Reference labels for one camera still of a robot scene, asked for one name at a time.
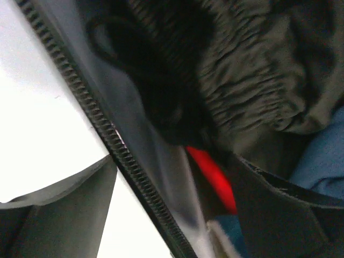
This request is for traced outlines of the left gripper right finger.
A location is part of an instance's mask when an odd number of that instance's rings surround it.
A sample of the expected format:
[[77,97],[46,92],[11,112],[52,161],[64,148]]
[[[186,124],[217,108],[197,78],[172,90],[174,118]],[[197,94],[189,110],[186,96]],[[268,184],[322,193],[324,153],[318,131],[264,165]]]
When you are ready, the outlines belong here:
[[228,156],[242,233],[252,257],[343,257],[343,201]]

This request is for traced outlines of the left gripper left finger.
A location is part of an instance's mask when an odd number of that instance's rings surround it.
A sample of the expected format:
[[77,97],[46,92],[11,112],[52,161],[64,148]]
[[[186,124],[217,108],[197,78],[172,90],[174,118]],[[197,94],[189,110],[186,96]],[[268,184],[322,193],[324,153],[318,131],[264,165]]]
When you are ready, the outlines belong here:
[[97,257],[117,176],[107,156],[1,204],[1,257]]

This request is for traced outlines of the light blue garment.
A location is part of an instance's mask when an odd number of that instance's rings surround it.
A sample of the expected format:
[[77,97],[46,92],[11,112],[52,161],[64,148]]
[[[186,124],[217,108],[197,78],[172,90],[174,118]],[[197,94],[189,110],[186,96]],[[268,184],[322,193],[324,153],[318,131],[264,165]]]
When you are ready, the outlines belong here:
[[290,182],[317,193],[343,199],[343,108],[308,145]]

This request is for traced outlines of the black white space suitcase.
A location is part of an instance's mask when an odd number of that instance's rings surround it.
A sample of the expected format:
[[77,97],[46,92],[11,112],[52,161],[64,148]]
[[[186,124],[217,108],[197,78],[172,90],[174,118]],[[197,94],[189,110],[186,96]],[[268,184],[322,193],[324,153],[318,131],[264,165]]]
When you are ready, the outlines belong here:
[[[239,215],[224,207],[187,146],[159,135],[130,77],[89,43],[87,21],[115,2],[17,5],[173,255],[216,257],[206,223]],[[199,94],[211,140],[200,150],[229,181],[234,154],[292,183],[308,145],[343,108],[343,1],[128,2]]]

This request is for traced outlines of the black garment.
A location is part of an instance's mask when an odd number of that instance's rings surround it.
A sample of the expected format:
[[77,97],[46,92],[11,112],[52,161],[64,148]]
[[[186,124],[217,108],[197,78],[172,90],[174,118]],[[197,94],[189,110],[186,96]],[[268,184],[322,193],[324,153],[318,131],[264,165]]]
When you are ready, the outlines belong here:
[[173,145],[206,149],[211,144],[210,120],[192,80],[167,61],[128,1],[115,2],[108,15],[92,17],[85,29],[95,54],[134,82],[160,136]]

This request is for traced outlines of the teal cream patterned towel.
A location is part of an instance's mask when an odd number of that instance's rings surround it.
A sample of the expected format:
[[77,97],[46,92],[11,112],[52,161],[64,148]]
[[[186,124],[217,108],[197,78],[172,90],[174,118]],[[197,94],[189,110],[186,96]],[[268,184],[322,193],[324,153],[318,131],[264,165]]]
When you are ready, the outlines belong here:
[[248,258],[238,216],[217,216],[206,223],[216,257]]

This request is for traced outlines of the red folded shirt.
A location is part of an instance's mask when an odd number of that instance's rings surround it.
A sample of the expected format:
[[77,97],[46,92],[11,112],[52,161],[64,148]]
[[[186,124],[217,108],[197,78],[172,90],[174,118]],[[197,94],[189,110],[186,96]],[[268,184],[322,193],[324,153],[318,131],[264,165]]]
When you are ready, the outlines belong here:
[[209,182],[228,212],[230,214],[238,214],[231,183],[226,178],[222,169],[210,157],[208,152],[190,146],[187,146],[186,150],[196,162],[201,173]]

